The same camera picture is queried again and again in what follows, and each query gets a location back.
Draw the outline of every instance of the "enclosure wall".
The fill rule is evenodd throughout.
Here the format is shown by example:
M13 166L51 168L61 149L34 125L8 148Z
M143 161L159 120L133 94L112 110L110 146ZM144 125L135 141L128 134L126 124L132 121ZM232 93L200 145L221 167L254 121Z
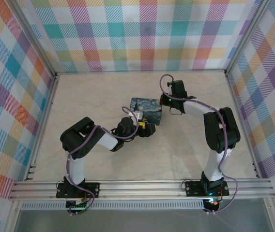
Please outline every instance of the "enclosure wall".
M230 74L261 175L275 189L275 0Z
M59 72L224 69L260 0L18 0Z
M0 228L14 182L23 179L52 78L0 0Z

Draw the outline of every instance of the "plaid wall panel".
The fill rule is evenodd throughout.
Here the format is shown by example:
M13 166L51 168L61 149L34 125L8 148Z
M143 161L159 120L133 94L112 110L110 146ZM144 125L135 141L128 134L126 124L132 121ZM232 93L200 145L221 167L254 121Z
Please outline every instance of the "plaid wall panel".
M51 80L0 0L0 228L14 182L25 173Z
M61 72L223 69L259 1L18 0Z
M275 188L275 0L232 72L230 82L263 177Z

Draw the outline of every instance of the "wire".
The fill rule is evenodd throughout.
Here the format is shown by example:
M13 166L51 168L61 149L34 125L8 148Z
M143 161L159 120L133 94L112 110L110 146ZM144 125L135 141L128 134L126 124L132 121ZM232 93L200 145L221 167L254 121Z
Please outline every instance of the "wire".
M227 150L228 150L228 137L227 137L227 130L226 130L226 124L225 124L225 122L224 122L224 119L223 119L222 115L220 114L220 112L219 112L216 108L214 108L214 107L212 107L212 106L210 106L210 105L208 105L208 104L205 104L205 103L203 103L203 102L201 102L201 101L198 101L198 100L183 99L183 98L175 98L175 97L173 97L173 96L168 95L168 94L164 91L164 89L162 88L162 79L163 79L165 76L171 77L171 78L172 78L172 81L174 81L173 76L171 76L170 74L164 74L164 75L160 78L159 86L160 86L160 89L161 89L161 91L162 91L162 93L163 93L164 95L166 95L168 98L171 98L171 99L174 99L174 100L195 102L195 103L197 103L197 104L203 105L203 106L205 106L205 107L207 107L207 108L210 108L211 110L215 111L215 112L218 114L219 118L220 118L220 122L221 122L221 124L222 124L222 126L223 126L223 131L224 131L225 150L224 150L223 158L221 159L221 161L220 161L220 163L219 163L219 165L218 165L218 170L219 170L219 172L222 174L222 176L223 176L224 178L231 179L231 180L233 180L233 181L235 182L235 193L234 193L233 197L231 198L231 200L229 201L229 203L228 203L225 207L223 207L222 209L216 211L216 213L221 212L221 211L223 211L224 209L226 209L226 208L233 202L233 200L234 200L234 198L235 198L235 196L236 196L236 194L237 194L237 192L238 192L238 182L237 182L237 180L236 180L235 178L226 176L226 175L222 172L222 170L221 170L221 165L222 165L222 163L224 162L224 160L225 160L225 158L226 158Z
M128 114L128 112L126 112L125 109L133 115L133 117L134 117L134 119L136 120L137 125L138 125L138 118L136 117L136 115L135 115L130 109L128 109L127 107L123 106L123 107L122 107L122 111L124 111L126 114ZM68 157L67 157L67 159L66 159L66 173L67 173L67 179L68 179L68 181L71 183L71 185L73 185L74 187L76 187L76 188L78 188L78 189L80 189L80 190L82 190L82 191L85 191L86 193L89 193L89 194L91 195L91 197L92 197L91 203L90 203L85 209L83 209L82 211L80 211L79 213L78 213L78 212L73 213L73 212L71 211L71 208L72 208L72 207L70 207L70 208L69 208L69 213L70 213L71 216L72 216L72 215L78 216L78 215L80 215L80 214L86 212L86 211L92 206L92 204L93 204L93 202L94 202L94 198L95 198L94 193L91 192L91 191L89 191L89 190L87 190L87 189L85 189L85 188L82 188L82 187L78 186L78 185L77 185L76 183L74 183L74 181L72 180L72 178L71 178L71 176L70 176L70 160L72 159L72 154L74 154L75 152L77 152L78 150L80 150L87 142L89 142L90 138L93 136L93 134L94 134L94 132L95 132L95 130L96 130L97 128L101 128L104 132L110 134L111 136L113 136L113 137L115 137L115 138L119 138L119 139L130 139L132 136L134 136L134 135L136 134L136 132L137 132L137 130L138 130L138 127L136 127L135 131L134 131L131 135L126 136L126 137L120 137L120 136L116 136L116 135L112 134L111 131L109 131L109 130L107 130L107 129L105 129L105 128L102 128L101 126L96 125L96 126L92 129L92 131L90 132L90 134L89 134L89 136L87 137L87 139L86 139L81 145L79 145L77 148L75 148L73 151L69 152Z
M185 191L185 192L186 192L186 190L183 188L183 184L185 183L186 180L184 180L184 181L181 183L181 189L182 189L183 191Z
M126 140L126 141L124 141L124 143L131 142L132 140L134 140L134 139L129 139L129 140Z
M172 114L171 113L171 109L172 109L172 107L170 107L170 109L169 109L169 111L170 111L170 114ZM180 114L172 114L172 115L182 115L183 113L181 112Z
M60 188L58 188L58 183L59 183L59 182L63 182L63 183L64 183L64 181L62 181L62 180L57 181L57 183L56 183L56 189L57 189L57 190L60 190Z
M91 200L91 196L89 197L89 200L87 200L87 193L85 192L85 200L86 202L89 202Z

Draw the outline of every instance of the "marble surface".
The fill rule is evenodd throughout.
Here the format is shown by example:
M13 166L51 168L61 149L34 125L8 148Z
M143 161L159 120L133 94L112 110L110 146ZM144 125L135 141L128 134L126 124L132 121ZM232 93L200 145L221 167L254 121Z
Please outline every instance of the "marble surface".
M105 72L62 75L46 127L34 180L61 180L66 174L66 153L60 135L88 116L107 129L117 126L132 97L158 99L164 72ZM182 79L188 95L214 107L235 108L222 72L169 72ZM86 156L88 180L156 180L200 178L209 148L204 124L189 116L174 116L163 107L160 126L149 138L137 137L112 153L99 145ZM225 174L255 178L244 135L227 160Z

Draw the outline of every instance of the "black bracket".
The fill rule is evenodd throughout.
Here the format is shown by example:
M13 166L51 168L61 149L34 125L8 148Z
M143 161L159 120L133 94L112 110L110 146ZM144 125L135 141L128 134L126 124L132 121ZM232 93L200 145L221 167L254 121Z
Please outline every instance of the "black bracket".
M228 148L233 149L241 139L233 112L229 107L221 108L219 112L226 125ZM221 153L225 149L225 137L224 130L219 126L220 118L216 112L208 112L203 117L207 145L211 150Z
M221 196L220 189L222 191L223 196L229 196L229 189L226 181L223 181L223 185L221 187L213 189L208 193L205 193L204 188L201 185L200 181L185 182L185 190L186 190L187 197L205 197L205 196L210 196L210 198L220 197Z
M68 152L73 151L87 139L88 135L94 127L94 122L88 117L83 118L82 120L71 126L60 136L60 141L62 142L63 149ZM87 155L104 134L105 132L101 128L97 128L87 144L85 144L77 152L73 153L72 158L75 160L83 158L85 155Z
M94 194L95 198L99 197L100 183L94 182L81 182L79 187L87 189ZM76 188L74 185L64 178L63 183L59 183L57 186L56 198L90 198L92 197L90 193Z
M181 99L194 99L195 96L188 96L187 92L185 91L184 83L182 80L168 82L168 87L171 86L172 90L172 97L181 98ZM160 97L160 105L169 106L181 111L183 114L185 113L184 110L184 102L181 100L174 100L162 94Z

